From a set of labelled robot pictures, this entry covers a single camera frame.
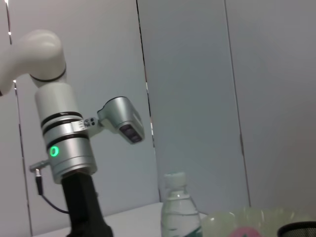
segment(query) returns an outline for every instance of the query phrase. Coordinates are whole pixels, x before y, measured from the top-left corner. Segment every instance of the plastic water bottle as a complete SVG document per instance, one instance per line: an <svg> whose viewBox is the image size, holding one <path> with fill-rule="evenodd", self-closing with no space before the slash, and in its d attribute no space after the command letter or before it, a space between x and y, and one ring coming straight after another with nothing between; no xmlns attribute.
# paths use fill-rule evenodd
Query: plastic water bottle
<svg viewBox="0 0 316 237"><path fill-rule="evenodd" d="M168 196L161 210L162 237L202 237L201 219L186 190L184 172L165 174Z"/></svg>

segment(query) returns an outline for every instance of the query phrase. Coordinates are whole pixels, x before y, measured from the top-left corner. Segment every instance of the bottle cap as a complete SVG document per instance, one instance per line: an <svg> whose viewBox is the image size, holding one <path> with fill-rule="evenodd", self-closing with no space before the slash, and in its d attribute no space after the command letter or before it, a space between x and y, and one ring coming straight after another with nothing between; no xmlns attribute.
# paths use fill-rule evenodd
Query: bottle cap
<svg viewBox="0 0 316 237"><path fill-rule="evenodd" d="M164 180L165 180L166 188L168 189L183 187L183 186L186 186L187 184L185 172L165 174Z"/></svg>

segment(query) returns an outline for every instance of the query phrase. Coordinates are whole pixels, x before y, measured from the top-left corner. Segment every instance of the white wall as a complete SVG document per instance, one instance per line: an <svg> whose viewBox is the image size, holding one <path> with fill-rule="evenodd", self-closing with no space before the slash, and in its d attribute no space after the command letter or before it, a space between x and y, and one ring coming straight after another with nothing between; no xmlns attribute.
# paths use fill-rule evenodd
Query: white wall
<svg viewBox="0 0 316 237"><path fill-rule="evenodd" d="M85 117L112 97L125 95L142 117L146 139L131 146L104 131L91 140L98 165L93 176L105 215L158 201L157 170L151 138L136 3L129 0L15 0L9 5L12 39L34 29L60 36L67 60L68 83ZM34 93L29 76L17 81L26 166L46 159ZM65 208L60 185L43 172L46 196ZM34 235L67 226L61 214L37 196L34 177L27 172Z"/></svg>
<svg viewBox="0 0 316 237"><path fill-rule="evenodd" d="M5 3L0 4L0 53L10 47ZM31 236L14 87L0 98L0 236Z"/></svg>
<svg viewBox="0 0 316 237"><path fill-rule="evenodd" d="M316 212L316 1L227 0L254 207Z"/></svg>
<svg viewBox="0 0 316 237"><path fill-rule="evenodd" d="M248 206L222 0L138 0L159 188L184 170L202 212Z"/></svg>

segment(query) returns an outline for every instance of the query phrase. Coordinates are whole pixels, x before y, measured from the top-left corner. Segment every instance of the table surface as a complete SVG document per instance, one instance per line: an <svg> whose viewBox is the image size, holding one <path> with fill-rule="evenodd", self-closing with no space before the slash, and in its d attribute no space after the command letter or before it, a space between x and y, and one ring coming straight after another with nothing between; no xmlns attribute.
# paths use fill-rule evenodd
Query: table surface
<svg viewBox="0 0 316 237"><path fill-rule="evenodd" d="M161 237L161 207L162 203L155 203L107 216L104 219L111 226L115 237ZM65 237L69 232L70 227L67 227L36 237Z"/></svg>

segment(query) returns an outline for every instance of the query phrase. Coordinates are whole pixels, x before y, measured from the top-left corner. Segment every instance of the black mesh container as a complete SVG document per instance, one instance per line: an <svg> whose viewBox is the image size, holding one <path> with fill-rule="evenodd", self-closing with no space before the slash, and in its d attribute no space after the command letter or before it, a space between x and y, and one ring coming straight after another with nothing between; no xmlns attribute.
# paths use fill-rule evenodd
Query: black mesh container
<svg viewBox="0 0 316 237"><path fill-rule="evenodd" d="M296 222L281 227L277 232L278 237L316 237L316 222Z"/></svg>

